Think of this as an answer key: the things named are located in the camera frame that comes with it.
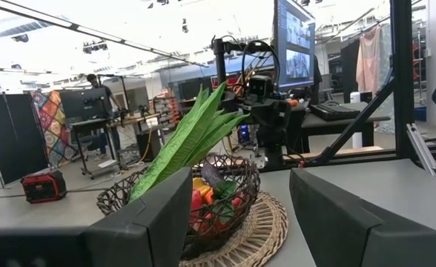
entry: red portable speaker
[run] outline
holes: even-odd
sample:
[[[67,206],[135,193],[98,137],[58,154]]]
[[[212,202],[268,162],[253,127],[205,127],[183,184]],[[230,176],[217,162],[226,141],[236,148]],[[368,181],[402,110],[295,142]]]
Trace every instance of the red portable speaker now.
[[[67,194],[61,171],[44,170],[20,180],[30,204],[60,200]]]

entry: black partition panel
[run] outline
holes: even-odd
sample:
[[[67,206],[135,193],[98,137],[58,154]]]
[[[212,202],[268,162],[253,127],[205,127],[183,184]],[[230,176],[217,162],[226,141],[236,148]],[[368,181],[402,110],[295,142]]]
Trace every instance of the black partition panel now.
[[[48,166],[30,95],[0,95],[0,175],[4,184]]]
[[[350,103],[350,94],[358,90],[357,61],[360,40],[355,39],[347,46],[342,47],[340,58],[342,60],[342,89],[345,103]]]

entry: computer monitor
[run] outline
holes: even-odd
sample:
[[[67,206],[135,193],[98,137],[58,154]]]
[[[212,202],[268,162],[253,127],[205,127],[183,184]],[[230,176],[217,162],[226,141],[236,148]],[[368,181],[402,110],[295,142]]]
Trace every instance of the computer monitor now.
[[[81,122],[92,118],[108,118],[113,107],[105,88],[60,92],[67,122]]]
[[[274,49],[280,90],[314,84],[315,19],[295,0],[274,0]]]

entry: pink fabric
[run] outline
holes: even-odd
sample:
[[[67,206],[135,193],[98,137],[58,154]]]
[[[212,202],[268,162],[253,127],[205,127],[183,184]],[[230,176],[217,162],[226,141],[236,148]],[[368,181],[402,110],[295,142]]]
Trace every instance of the pink fabric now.
[[[360,37],[360,49],[357,61],[357,83],[359,92],[372,92],[373,96],[378,92],[378,70],[380,55],[381,27]]]

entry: keyboard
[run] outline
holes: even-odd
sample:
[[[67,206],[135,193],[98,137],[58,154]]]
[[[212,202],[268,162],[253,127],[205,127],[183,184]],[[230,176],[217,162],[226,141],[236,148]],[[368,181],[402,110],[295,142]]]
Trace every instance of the keyboard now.
[[[319,116],[326,121],[334,121],[339,119],[354,119],[360,114],[360,111],[345,108],[336,102],[326,102],[318,105],[311,105],[313,114]]]

